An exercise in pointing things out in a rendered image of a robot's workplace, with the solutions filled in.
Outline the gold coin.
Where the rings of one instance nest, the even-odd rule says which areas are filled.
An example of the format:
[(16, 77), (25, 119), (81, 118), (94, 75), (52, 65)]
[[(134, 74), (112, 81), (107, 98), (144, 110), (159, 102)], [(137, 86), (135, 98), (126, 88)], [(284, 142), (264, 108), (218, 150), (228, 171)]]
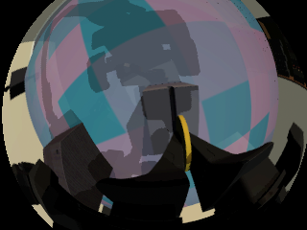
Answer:
[(191, 169), (192, 160), (192, 147), (191, 147), (191, 137), (189, 137), (189, 131), (187, 127), (187, 122), (185, 122), (183, 115), (177, 115), (177, 131), (181, 135), (181, 144), (183, 145), (183, 157), (184, 157), (184, 172), (188, 172)]

